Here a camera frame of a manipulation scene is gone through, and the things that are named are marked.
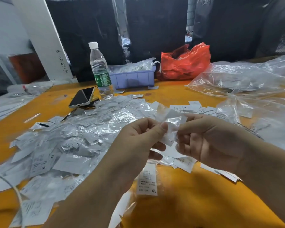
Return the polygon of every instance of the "clear bottle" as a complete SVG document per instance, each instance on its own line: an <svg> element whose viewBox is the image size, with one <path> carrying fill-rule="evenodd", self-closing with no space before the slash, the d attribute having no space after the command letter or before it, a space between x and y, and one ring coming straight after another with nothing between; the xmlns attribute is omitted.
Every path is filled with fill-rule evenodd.
<svg viewBox="0 0 285 228"><path fill-rule="evenodd" d="M103 54L98 49L97 42L90 42L90 64L99 89L101 99L110 99L114 96L109 69Z"/></svg>

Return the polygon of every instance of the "phone screen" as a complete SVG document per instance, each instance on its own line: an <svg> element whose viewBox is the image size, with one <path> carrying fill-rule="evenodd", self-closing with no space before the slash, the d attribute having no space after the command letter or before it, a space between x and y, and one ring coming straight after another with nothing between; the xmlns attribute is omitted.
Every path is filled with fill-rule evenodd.
<svg viewBox="0 0 285 228"><path fill-rule="evenodd" d="M73 98L73 100L71 101L70 106L87 103L91 98L93 89L94 87L79 90L77 94L75 95L75 97Z"/></svg>

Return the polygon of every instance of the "forearm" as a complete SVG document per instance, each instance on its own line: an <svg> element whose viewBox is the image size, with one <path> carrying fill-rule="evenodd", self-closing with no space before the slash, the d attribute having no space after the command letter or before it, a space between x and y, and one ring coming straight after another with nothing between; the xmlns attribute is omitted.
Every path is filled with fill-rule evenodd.
<svg viewBox="0 0 285 228"><path fill-rule="evenodd" d="M68 196L44 228L108 228L122 196L114 174L105 164L99 164Z"/></svg>
<svg viewBox="0 0 285 228"><path fill-rule="evenodd" d="M285 222L285 150L254 140L239 173L244 184Z"/></svg>

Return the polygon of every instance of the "table surface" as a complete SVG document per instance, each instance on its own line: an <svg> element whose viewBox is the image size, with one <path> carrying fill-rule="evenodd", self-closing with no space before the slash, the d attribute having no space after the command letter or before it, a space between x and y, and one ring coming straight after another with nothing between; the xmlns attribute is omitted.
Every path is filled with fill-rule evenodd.
<svg viewBox="0 0 285 228"><path fill-rule="evenodd" d="M123 95L144 94L147 102L158 101L167 107L170 104L186 105L188 101L196 100L203 107L216 107L217 103L224 100L190 90L184 87L186 84L188 81L156 82L159 89L142 88L135 92L126 91ZM0 164L16 151L15 147L9 148L11 141L35 122L46 122L56 115L67 115L71 111L68 105L76 92L93 85L95 84L75 83L54 86L0 121ZM38 116L25 123L35 115ZM125 228L285 227L242 182L233 184L222 176L200 168L199 162L190 174L179 168L161 165L157 165L157 172L158 196L134 195L131 200L135 203L122 218ZM28 180L22 181L19 188L27 182ZM12 189L0 192L0 228L10 225L18 209L18 200Z"/></svg>

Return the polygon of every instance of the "green bottle label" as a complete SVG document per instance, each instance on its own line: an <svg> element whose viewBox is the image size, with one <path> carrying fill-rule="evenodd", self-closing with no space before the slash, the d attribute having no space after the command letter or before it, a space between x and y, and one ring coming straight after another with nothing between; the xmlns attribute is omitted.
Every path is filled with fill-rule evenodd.
<svg viewBox="0 0 285 228"><path fill-rule="evenodd" d="M94 77L98 87L107 87L112 84L108 72L102 74L94 74Z"/></svg>

